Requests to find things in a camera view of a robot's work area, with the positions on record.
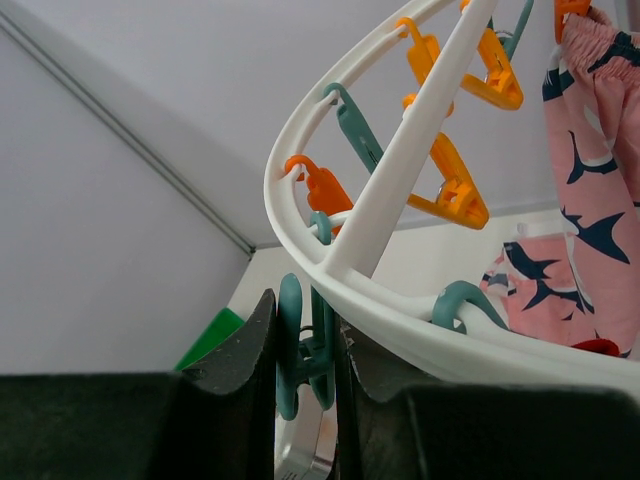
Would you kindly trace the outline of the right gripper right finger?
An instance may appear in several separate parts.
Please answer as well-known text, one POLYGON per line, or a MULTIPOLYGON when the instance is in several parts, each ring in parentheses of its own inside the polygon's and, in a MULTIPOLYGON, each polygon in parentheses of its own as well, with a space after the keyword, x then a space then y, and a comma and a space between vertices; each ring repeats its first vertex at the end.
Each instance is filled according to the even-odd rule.
POLYGON ((604 389, 443 382, 338 320, 342 479, 635 479, 639 406, 604 389))

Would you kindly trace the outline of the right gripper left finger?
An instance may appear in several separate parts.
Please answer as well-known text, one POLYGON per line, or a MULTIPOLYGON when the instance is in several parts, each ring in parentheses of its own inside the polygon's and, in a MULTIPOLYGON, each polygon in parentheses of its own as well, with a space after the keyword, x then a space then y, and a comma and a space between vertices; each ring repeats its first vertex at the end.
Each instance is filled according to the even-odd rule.
POLYGON ((181 372, 8 375, 5 479, 270 479, 276 298, 181 372))

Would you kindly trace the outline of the white round clip hanger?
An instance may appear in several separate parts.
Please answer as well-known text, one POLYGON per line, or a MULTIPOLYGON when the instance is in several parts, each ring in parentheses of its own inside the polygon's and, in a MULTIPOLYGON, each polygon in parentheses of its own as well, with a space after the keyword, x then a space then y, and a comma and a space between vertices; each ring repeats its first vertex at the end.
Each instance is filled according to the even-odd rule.
POLYGON ((372 278, 495 7, 492 1, 473 1, 463 10, 354 207, 331 217, 340 232, 325 246, 296 205, 298 169, 285 163, 304 150, 326 115, 330 101, 324 88, 335 81, 352 84, 399 42, 394 19, 385 19, 338 60, 298 104, 272 148, 264 178, 269 221, 288 254, 341 316, 428 374, 463 383, 590 385, 637 396, 634 361, 507 332, 485 306, 462 306, 458 316, 466 332, 457 333, 435 322, 435 310, 451 299, 452 288, 440 296, 406 297, 372 278))

